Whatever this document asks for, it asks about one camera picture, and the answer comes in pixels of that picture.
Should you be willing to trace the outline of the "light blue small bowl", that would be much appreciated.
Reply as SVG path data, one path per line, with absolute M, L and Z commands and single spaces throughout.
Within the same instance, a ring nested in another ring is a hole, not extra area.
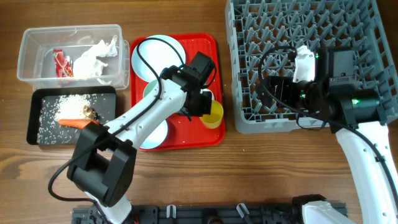
M 153 149 L 160 146 L 168 135 L 169 127 L 167 121 L 164 120 L 141 144 L 141 149 Z

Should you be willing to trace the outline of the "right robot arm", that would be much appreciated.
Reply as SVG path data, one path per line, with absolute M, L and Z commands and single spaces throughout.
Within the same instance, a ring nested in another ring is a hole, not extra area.
M 389 144 L 381 95 L 361 89 L 354 52 L 347 47 L 310 50 L 284 47 L 294 66 L 291 78 L 259 75 L 257 93 L 300 117 L 329 126 L 349 163 L 363 222 L 397 222 L 397 169 Z

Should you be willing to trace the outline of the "red snack wrapper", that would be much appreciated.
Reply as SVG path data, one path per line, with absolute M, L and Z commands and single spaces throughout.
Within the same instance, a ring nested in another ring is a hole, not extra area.
M 73 77 L 73 69 L 62 49 L 53 49 L 55 72 L 57 78 Z

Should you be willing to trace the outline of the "green bowl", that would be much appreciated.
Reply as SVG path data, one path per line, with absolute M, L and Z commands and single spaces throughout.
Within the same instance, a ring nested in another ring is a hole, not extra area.
M 145 100 L 148 105 L 151 105 L 154 102 L 158 95 L 160 87 L 162 87 L 162 82 L 153 80 L 148 83 L 147 86 L 144 88 L 143 100 Z

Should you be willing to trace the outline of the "white napkin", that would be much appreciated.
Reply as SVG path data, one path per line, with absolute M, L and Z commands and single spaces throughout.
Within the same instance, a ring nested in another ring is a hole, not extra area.
M 116 49 L 116 42 L 118 37 L 113 36 L 110 43 L 104 40 L 99 41 L 98 44 L 93 45 L 86 52 L 77 58 L 72 66 L 73 76 L 75 78 L 89 78 L 99 77 L 102 75 L 103 68 L 108 64 L 100 60 L 105 57 L 115 57 L 118 55 Z

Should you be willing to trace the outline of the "brown food scrap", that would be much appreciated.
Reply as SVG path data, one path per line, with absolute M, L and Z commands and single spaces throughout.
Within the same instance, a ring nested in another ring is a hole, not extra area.
M 95 120 L 97 117 L 96 111 L 88 105 L 85 105 L 82 109 L 82 113 L 86 119 Z

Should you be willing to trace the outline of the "red serving tray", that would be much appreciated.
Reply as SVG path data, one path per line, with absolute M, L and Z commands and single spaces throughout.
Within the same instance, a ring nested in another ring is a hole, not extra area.
M 188 62 L 192 60 L 198 51 L 206 54 L 215 62 L 218 71 L 210 90 L 214 94 L 215 100 L 223 105 L 223 87 L 215 39 L 207 33 L 171 34 L 170 36 L 182 45 Z M 136 45 L 145 38 L 143 36 L 132 41 L 130 46 L 131 56 Z M 133 107 L 138 101 L 143 99 L 143 92 L 147 82 L 140 79 L 133 69 L 130 71 L 130 76 L 131 107 Z M 215 146 L 224 139 L 226 133 L 224 118 L 221 119 L 220 126 L 215 129 L 207 128 L 199 117 L 193 117 L 189 121 L 185 116 L 174 114 L 168 117 L 166 122 L 168 124 L 168 133 L 163 143 L 153 149 L 144 149 L 142 147 L 140 148 L 141 151 L 168 151 Z

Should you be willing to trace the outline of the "yellow plastic cup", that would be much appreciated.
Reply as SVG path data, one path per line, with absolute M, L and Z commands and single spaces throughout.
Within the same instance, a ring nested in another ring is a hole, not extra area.
M 224 109 L 222 104 L 213 100 L 211 103 L 211 113 L 200 117 L 200 121 L 205 125 L 206 128 L 215 129 L 221 125 L 223 115 Z

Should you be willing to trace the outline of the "white rice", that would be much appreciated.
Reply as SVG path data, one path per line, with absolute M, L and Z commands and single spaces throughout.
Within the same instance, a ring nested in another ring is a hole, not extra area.
M 45 96 L 41 99 L 36 143 L 38 145 L 75 144 L 80 130 L 61 126 L 58 120 L 86 119 L 82 113 L 85 105 L 96 111 L 95 120 L 101 124 L 116 116 L 116 95 L 114 93 Z

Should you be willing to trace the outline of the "white plastic spoon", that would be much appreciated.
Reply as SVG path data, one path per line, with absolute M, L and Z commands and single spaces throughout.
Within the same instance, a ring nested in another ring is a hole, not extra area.
M 213 94 L 213 92 L 212 92 L 211 90 L 205 88 L 205 89 L 202 89 L 201 92 L 202 92 L 202 93 L 206 93 L 206 94 L 210 94 L 210 95 L 211 95 L 211 99 L 212 99 L 212 100 L 215 100 L 215 96 L 214 96 L 214 94 Z

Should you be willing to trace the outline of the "orange carrot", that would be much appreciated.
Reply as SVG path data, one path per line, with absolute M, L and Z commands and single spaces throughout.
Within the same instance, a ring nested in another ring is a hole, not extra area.
M 59 125 L 68 126 L 77 129 L 84 129 L 90 123 L 99 125 L 99 122 L 93 119 L 60 119 L 58 120 Z

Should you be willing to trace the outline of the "grey dishwasher rack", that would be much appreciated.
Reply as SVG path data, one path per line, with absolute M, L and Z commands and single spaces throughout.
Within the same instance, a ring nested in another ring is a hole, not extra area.
M 290 78 L 285 52 L 263 54 L 290 45 L 350 47 L 361 89 L 376 90 L 388 122 L 397 119 L 397 70 L 376 1 L 228 1 L 226 31 L 231 54 L 232 96 L 236 129 L 243 134 L 289 132 L 321 125 L 313 118 L 266 105 L 256 93 L 259 74 Z

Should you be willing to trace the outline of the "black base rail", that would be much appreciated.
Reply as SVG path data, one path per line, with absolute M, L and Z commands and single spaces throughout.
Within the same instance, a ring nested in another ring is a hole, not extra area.
M 252 223 L 298 223 L 298 211 L 288 204 L 247 206 Z M 176 214 L 166 207 L 155 205 L 134 206 L 125 223 L 208 223 L 211 218 L 219 218 L 222 223 L 245 223 L 235 206 L 228 207 L 177 207 Z M 105 223 L 96 207 L 75 208 L 72 211 L 72 224 Z

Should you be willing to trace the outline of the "black waste tray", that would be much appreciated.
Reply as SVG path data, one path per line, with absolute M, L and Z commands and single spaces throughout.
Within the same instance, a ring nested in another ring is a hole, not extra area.
M 105 124 L 116 117 L 116 90 L 111 86 L 48 88 L 34 91 L 27 143 L 54 146 L 75 144 L 80 130 L 59 124 L 61 119 L 94 119 Z

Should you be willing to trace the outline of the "clear plastic bin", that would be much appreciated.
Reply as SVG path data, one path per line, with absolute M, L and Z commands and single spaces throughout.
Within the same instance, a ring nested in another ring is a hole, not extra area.
M 102 75 L 89 78 L 57 78 L 53 49 L 62 49 L 71 66 L 82 53 L 104 40 L 110 43 L 116 35 L 115 57 L 99 58 L 108 66 Z M 130 76 L 129 44 L 123 39 L 121 27 L 117 24 L 90 26 L 42 27 L 24 32 L 19 52 L 17 77 L 34 89 L 69 88 L 83 86 L 113 86 L 123 90 L 129 86 Z

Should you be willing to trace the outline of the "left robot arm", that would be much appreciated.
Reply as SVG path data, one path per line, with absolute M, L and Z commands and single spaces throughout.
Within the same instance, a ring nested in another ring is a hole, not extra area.
M 216 73 L 211 58 L 197 52 L 188 65 L 163 69 L 156 86 L 120 117 L 82 129 L 67 177 L 93 200 L 106 223 L 123 223 L 132 210 L 125 196 L 137 150 L 169 116 L 211 113 L 207 79 Z

